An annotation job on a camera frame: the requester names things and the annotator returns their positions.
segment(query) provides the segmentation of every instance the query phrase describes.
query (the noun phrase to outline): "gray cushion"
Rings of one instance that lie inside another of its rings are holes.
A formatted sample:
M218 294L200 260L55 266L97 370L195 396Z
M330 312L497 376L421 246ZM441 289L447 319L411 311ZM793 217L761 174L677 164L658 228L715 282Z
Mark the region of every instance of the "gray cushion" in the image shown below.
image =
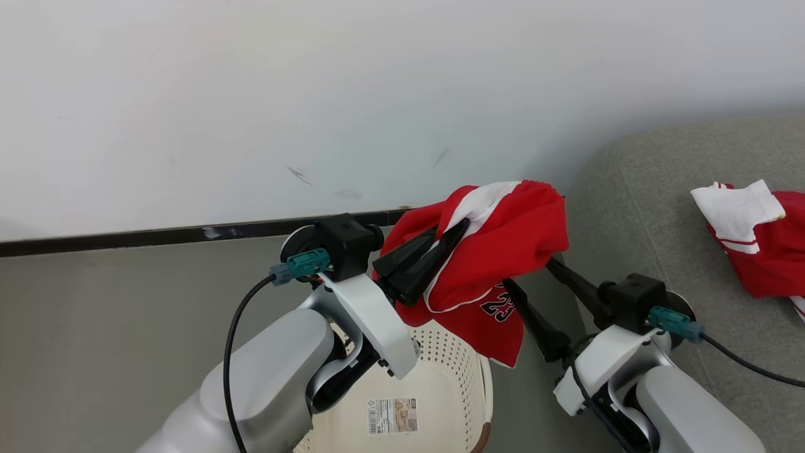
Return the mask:
M753 299L706 230L690 191L765 179L805 192L805 117L665 127L626 137L567 196L568 265L590 281L659 278L708 333L773 372L805 380L805 323L787 299ZM805 451L805 389L759 376L707 344L673 360L743 420L771 452Z

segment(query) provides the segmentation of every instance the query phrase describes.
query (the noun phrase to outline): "laundry basket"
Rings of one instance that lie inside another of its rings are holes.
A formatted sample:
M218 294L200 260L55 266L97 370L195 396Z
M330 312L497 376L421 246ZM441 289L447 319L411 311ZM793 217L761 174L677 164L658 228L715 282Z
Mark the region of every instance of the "laundry basket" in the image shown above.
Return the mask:
M422 345L414 369L399 380L372 367L337 405L313 417L294 453L483 451L492 421L489 361L433 321L411 336Z

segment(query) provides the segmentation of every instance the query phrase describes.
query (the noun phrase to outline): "product label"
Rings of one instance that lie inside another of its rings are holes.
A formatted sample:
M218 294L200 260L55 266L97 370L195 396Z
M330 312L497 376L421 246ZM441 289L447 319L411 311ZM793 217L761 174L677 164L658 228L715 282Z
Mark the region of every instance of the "product label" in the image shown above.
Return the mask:
M369 400L369 435L419 431L415 398Z

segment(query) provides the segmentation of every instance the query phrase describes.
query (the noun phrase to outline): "white robot arm casing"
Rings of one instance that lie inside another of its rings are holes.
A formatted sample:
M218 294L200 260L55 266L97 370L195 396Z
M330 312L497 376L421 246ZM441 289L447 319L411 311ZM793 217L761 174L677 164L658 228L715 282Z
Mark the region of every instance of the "white robot arm casing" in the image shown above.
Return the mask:
M408 328L370 278L360 275L340 282L322 278L325 285L297 310L232 355L233 407L249 451L293 449L312 429L313 394L329 377L355 364L363 336L399 379L417 363ZM346 359L328 362L335 341L329 320L355 342ZM201 389L168 417L138 453L236 453L222 380L223 365L218 364Z

